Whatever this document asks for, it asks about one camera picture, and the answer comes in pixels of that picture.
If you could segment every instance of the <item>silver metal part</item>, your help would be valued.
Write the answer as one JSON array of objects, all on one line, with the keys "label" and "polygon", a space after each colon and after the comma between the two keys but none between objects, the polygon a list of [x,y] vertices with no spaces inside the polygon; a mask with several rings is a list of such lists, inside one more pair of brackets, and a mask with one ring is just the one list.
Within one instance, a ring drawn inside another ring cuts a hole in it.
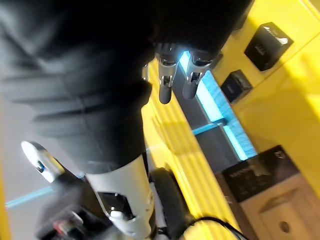
[{"label": "silver metal part", "polygon": [[147,82],[149,80],[148,64],[142,68],[142,79]]},{"label": "silver metal part", "polygon": [[165,61],[166,60],[163,59],[161,56],[158,58],[159,82],[160,82],[160,85],[164,85],[165,84],[165,77],[167,77],[167,78],[169,78],[168,87],[171,88],[174,83],[175,76],[176,76],[178,63],[174,62],[172,64],[166,64]]},{"label": "silver metal part", "polygon": [[[149,237],[152,231],[149,220],[155,203],[142,155],[117,170],[87,174],[86,177],[104,213],[120,231],[134,239],[143,240]],[[125,196],[134,218],[127,220],[125,215],[117,210],[108,213],[98,193],[118,193]]]},{"label": "silver metal part", "polygon": [[195,84],[198,85],[206,72],[211,68],[212,60],[202,60],[192,54],[186,70],[186,80],[189,83],[191,83],[191,81],[196,81]]},{"label": "silver metal part", "polygon": [[21,147],[26,158],[49,183],[65,172],[60,163],[40,144],[22,141]]}]

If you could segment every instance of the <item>yellow floor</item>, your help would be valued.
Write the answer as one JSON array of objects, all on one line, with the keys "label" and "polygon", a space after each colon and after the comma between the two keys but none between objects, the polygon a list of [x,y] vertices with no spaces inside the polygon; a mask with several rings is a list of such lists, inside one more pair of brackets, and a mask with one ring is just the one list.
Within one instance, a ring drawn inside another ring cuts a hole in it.
[{"label": "yellow floor", "polygon": [[[195,217],[216,216],[238,227],[211,168],[198,145],[176,97],[159,102],[158,62],[149,63],[152,93],[142,109],[144,135],[157,167],[170,169]],[[235,237],[215,223],[198,223],[185,234],[187,240],[234,240]]]}]

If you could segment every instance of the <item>black box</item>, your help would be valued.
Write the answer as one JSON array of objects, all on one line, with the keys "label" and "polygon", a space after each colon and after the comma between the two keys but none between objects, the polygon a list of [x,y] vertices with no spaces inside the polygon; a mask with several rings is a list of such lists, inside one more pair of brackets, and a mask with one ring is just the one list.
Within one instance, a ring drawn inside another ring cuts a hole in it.
[{"label": "black box", "polygon": [[239,203],[297,173],[299,170],[280,145],[222,172]]},{"label": "black box", "polygon": [[221,90],[230,103],[235,103],[244,97],[252,86],[241,70],[233,71],[221,85]]},{"label": "black box", "polygon": [[293,41],[273,22],[260,25],[244,54],[260,70],[272,68]]}]

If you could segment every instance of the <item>black cable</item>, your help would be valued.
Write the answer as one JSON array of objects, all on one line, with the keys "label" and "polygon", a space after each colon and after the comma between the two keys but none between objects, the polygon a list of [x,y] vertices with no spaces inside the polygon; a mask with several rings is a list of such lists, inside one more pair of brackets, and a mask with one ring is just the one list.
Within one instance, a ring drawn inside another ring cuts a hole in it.
[{"label": "black cable", "polygon": [[[178,239],[180,239],[184,233],[186,232],[186,230],[190,227],[193,226],[195,223],[201,222],[201,221],[212,221],[215,223],[220,224],[221,226],[223,226],[224,228],[228,229],[231,233],[233,233],[233,235],[237,238],[237,240],[249,240],[246,236],[244,236],[240,231],[238,231],[237,229],[235,229],[230,223],[221,220],[220,218],[214,217],[214,216],[203,216],[200,218],[194,218],[193,220],[191,220],[189,222],[189,224],[183,229],[183,231],[181,232],[181,235]],[[166,231],[163,231],[164,229],[162,228],[159,231],[159,234],[165,235],[168,238],[170,238],[170,236],[168,235],[168,233]]]}]

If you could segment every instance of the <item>black sleeve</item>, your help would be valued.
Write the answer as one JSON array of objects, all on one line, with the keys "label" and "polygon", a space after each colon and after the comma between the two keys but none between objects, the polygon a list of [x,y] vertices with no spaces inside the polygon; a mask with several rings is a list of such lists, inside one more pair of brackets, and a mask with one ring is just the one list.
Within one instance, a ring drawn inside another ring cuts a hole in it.
[{"label": "black sleeve", "polygon": [[142,67],[153,44],[216,55],[251,0],[4,0],[2,94],[36,111],[85,173],[118,169],[145,148]]}]

